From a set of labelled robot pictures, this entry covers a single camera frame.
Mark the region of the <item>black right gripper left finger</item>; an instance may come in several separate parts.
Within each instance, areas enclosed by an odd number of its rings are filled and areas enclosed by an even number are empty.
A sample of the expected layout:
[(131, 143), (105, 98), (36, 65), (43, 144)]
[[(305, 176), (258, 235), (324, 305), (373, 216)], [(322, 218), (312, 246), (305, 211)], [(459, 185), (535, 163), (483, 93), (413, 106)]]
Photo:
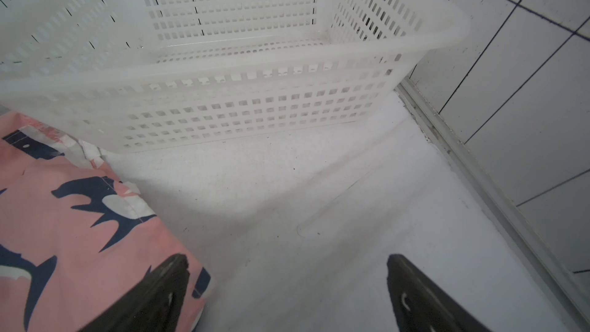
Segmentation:
[(189, 279), (185, 255), (167, 258), (83, 331), (175, 331)]

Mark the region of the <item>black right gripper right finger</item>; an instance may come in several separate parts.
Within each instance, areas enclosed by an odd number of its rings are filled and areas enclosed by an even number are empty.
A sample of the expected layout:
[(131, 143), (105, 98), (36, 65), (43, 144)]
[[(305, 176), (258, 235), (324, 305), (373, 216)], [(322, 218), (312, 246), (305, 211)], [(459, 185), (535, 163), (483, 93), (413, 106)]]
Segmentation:
[(390, 255), (387, 287), (400, 331), (487, 331), (407, 257)]

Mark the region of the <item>pink shark print shorts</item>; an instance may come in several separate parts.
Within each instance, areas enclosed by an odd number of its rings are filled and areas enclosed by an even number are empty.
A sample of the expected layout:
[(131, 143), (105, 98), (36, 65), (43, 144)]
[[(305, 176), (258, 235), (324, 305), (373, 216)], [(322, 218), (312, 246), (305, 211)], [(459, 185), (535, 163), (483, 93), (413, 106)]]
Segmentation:
[(81, 330), (176, 254), (189, 273), (177, 329), (193, 331), (210, 273), (140, 191), (66, 133), (1, 116), (2, 330)]

